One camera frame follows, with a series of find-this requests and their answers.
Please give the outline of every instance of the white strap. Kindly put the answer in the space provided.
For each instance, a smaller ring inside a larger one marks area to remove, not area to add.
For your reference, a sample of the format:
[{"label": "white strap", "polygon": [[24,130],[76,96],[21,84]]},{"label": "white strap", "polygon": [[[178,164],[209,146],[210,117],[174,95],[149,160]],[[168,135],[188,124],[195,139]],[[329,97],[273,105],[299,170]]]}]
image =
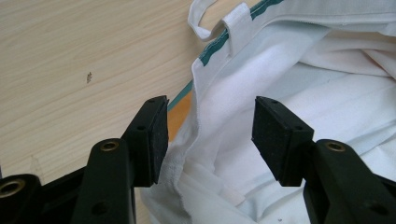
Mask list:
[{"label": "white strap", "polygon": [[230,37],[231,55],[234,56],[253,37],[250,8],[246,3],[241,3],[225,16],[222,21],[227,27]]},{"label": "white strap", "polygon": [[194,0],[190,7],[188,22],[192,30],[202,41],[209,41],[217,37],[224,25],[229,32],[232,55],[235,55],[252,37],[250,9],[246,3],[239,4],[221,21],[219,21],[212,31],[199,26],[199,22],[206,10],[216,2],[216,0]]},{"label": "white strap", "polygon": [[204,27],[199,26],[199,22],[204,16],[206,10],[216,2],[217,0],[194,0],[190,6],[190,12],[188,17],[188,22],[192,30],[202,41],[209,41],[213,39],[215,31],[219,28],[220,22],[213,28],[210,32]]}]

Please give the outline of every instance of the white fabric bag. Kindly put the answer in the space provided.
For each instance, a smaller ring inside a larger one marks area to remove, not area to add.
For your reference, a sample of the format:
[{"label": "white fabric bag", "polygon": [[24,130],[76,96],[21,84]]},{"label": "white fabric bag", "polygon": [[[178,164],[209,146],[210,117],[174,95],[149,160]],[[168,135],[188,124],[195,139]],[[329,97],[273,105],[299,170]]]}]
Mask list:
[{"label": "white fabric bag", "polygon": [[[198,26],[213,0],[194,1]],[[281,188],[251,142],[255,98],[277,99],[396,180],[396,2],[265,0],[237,6],[192,65],[191,112],[157,186],[153,223],[309,223],[302,188]]]}]

